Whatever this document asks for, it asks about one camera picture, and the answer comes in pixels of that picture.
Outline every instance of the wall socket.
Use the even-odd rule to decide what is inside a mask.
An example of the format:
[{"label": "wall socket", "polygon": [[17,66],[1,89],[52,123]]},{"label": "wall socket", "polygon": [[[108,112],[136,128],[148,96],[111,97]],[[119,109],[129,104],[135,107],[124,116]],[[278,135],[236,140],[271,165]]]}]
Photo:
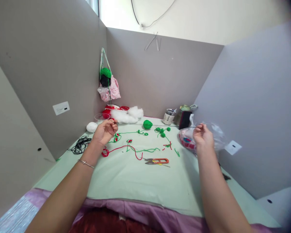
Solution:
[{"label": "wall socket", "polygon": [[231,141],[226,147],[225,150],[227,152],[229,152],[231,155],[234,155],[237,151],[239,151],[239,149],[241,149],[242,146],[239,145],[237,142],[235,141]]},{"label": "wall socket", "polygon": [[57,104],[57,105],[53,105],[53,109],[56,115],[62,114],[70,110],[68,101]]}]

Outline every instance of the pink blanket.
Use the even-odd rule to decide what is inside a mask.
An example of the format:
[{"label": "pink blanket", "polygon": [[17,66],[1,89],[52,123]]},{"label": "pink blanket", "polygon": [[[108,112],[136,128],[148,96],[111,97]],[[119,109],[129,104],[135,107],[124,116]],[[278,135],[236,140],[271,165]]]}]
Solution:
[{"label": "pink blanket", "polygon": [[[37,208],[41,208],[51,192],[42,189],[32,189],[25,197]],[[125,217],[132,218],[138,222],[149,225],[157,231],[163,232],[209,232],[204,218],[182,215],[176,211],[158,206],[122,201],[122,200],[93,200],[86,199],[80,209],[74,223],[90,211],[93,207],[106,207]],[[276,232],[277,228],[268,228],[261,224],[251,225],[256,232]]]}]

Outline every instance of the plastic cup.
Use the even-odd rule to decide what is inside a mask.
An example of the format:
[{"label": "plastic cup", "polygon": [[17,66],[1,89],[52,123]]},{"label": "plastic cup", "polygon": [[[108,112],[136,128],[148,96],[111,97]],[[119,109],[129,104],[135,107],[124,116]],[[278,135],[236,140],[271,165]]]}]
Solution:
[{"label": "plastic cup", "polygon": [[108,113],[99,113],[97,115],[95,115],[95,120],[97,121],[97,124],[101,124],[103,121],[105,120],[109,120],[110,119],[110,114]]}]

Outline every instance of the silver bracelet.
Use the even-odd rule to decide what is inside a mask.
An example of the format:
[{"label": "silver bracelet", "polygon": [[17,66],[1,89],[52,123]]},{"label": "silver bracelet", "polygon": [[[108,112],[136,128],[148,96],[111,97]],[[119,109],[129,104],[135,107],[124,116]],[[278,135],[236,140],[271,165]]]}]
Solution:
[{"label": "silver bracelet", "polygon": [[92,169],[95,169],[95,167],[89,165],[86,161],[78,160],[78,162],[83,163],[83,164],[85,164],[85,165],[91,167]]}]

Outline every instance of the green pompom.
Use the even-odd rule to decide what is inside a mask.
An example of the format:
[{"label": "green pompom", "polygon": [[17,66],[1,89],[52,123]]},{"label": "green pompom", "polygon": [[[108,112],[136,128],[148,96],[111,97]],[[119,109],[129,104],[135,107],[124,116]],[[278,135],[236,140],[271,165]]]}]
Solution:
[{"label": "green pompom", "polygon": [[100,74],[104,74],[106,77],[111,78],[111,71],[108,68],[102,68]]},{"label": "green pompom", "polygon": [[143,122],[143,127],[145,128],[145,129],[150,129],[151,127],[152,127],[152,122],[151,121],[149,121],[149,120],[145,120],[144,122]]}]

